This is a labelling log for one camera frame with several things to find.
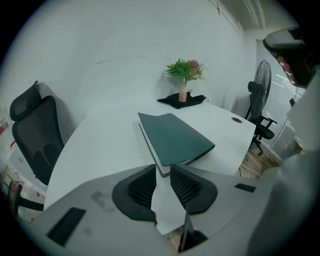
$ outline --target pink flower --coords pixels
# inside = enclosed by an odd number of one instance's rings
[[[195,59],[190,60],[189,64],[190,64],[190,68],[192,70],[196,70],[196,69],[199,68],[199,62],[197,60],[195,60]]]

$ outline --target white desk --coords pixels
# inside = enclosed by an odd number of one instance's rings
[[[140,130],[138,112],[173,113],[199,131],[215,147],[190,166],[227,175],[237,172],[255,131],[252,123],[207,102],[181,109],[155,101],[101,110],[89,115],[66,143],[54,167],[44,208],[84,182],[155,163]],[[184,224],[185,210],[169,176],[162,178],[157,171],[156,182],[151,209],[156,213],[157,229],[166,234]]]

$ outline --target potted plant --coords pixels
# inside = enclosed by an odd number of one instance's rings
[[[191,80],[202,79],[202,72],[204,65],[197,60],[183,60],[178,59],[175,64],[167,66],[166,72],[173,77],[178,77],[181,81],[179,92],[179,101],[186,102],[187,100],[187,82]]]

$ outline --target chair headrest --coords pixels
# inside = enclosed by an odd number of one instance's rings
[[[12,121],[18,121],[29,113],[41,100],[40,93],[38,92],[36,85],[38,81],[15,98],[10,106],[10,118]]]

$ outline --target black mesh panel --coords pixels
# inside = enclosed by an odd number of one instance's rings
[[[156,176],[153,172],[148,172],[128,186],[128,195],[137,204],[151,209],[152,195],[156,185]]]
[[[202,186],[197,181],[175,169],[170,170],[170,179],[173,191],[183,208],[186,208],[186,204],[198,196],[202,191]]]
[[[209,180],[185,170],[185,165],[170,166],[170,184],[185,211],[204,213],[215,201],[218,190]]]

